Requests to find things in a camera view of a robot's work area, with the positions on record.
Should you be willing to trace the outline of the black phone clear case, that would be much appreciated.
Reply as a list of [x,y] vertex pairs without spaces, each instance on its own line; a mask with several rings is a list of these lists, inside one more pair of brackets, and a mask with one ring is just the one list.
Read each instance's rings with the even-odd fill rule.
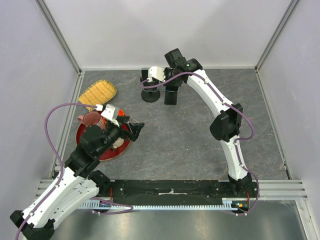
[[152,88],[147,88],[150,86],[155,86],[159,83],[159,81],[149,75],[149,69],[148,68],[142,68],[141,69],[141,75],[140,75],[140,82],[142,89],[146,92],[156,92],[158,90],[158,87],[152,87]]

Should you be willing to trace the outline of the black round-base phone stand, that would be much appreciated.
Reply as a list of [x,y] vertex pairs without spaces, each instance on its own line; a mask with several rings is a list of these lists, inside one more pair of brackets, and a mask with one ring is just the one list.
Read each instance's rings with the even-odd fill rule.
[[150,92],[150,91],[141,91],[141,98],[147,103],[156,102],[161,96],[160,90]]

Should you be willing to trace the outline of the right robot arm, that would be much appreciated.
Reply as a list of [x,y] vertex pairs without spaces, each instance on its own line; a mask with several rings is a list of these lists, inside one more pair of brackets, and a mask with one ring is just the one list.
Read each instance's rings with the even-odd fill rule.
[[164,69],[166,105],[176,105],[182,83],[194,89],[211,110],[214,120],[209,127],[212,136],[220,142],[228,165],[229,191],[235,197],[255,192],[239,143],[243,107],[233,104],[218,90],[202,65],[194,58],[186,60],[175,48],[165,54],[168,67]]

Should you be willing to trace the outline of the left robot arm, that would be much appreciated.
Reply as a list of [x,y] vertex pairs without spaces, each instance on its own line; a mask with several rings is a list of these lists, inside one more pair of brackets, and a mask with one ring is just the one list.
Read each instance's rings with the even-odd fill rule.
[[118,139],[136,141],[143,122],[132,123],[129,116],[107,122],[107,128],[87,126],[75,150],[63,163],[50,186],[25,210],[14,211],[10,219],[28,240],[49,240],[59,225],[83,203],[110,191],[109,178],[96,170],[100,157]]

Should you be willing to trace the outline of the black folding phone stand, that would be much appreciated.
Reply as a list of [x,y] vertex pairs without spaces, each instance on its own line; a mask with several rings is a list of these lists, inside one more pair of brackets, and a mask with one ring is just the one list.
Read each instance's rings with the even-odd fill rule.
[[177,104],[179,86],[165,86],[164,104],[175,106]]

